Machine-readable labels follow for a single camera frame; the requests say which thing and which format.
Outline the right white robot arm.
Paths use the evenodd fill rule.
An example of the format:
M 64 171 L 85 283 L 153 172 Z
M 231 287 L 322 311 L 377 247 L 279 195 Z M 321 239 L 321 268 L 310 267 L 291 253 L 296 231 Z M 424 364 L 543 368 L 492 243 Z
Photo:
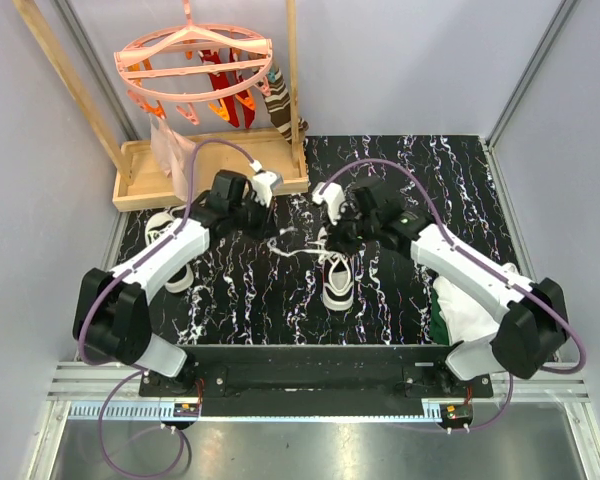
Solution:
M 479 253 L 429 213 L 407 208 L 380 192 L 368 178 L 354 190 L 347 212 L 343 188 L 321 182 L 312 193 L 327 212 L 326 246 L 342 255 L 378 242 L 436 274 L 450 288 L 438 300 L 450 350 L 434 371 L 434 384 L 456 396 L 470 380 L 506 372 L 529 379 L 572 338 L 562 287 L 553 279 L 531 280 Z

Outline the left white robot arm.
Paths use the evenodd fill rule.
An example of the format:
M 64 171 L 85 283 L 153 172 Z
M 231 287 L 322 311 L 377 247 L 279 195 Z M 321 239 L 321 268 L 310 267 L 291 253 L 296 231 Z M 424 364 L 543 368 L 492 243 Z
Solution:
M 182 217 L 130 260 L 82 279 L 73 336 L 84 362 L 91 353 L 161 376 L 176 396 L 195 386 L 195 358 L 154 333 L 149 306 L 166 283 L 217 241 L 241 231 L 264 239 L 277 231 L 272 218 L 279 174 L 260 170 L 252 177 L 222 170 L 210 189 Z

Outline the white shoelace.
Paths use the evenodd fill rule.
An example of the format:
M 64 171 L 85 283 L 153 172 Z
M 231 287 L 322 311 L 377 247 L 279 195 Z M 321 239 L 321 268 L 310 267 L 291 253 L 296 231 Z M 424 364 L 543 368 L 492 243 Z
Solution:
M 335 250 L 329 250 L 326 248 L 327 230 L 325 227 L 321 227 L 318 230 L 317 237 L 314 240 L 310 240 L 304 246 L 291 247 L 287 245 L 279 245 L 279 241 L 287 234 L 295 232 L 295 227 L 283 228 L 279 231 L 279 236 L 269 239 L 266 242 L 266 246 L 271 253 L 279 255 L 281 257 L 289 258 L 301 254 L 312 255 L 317 258 L 320 265 L 323 265 L 326 261 L 337 261 L 343 259 L 343 254 Z

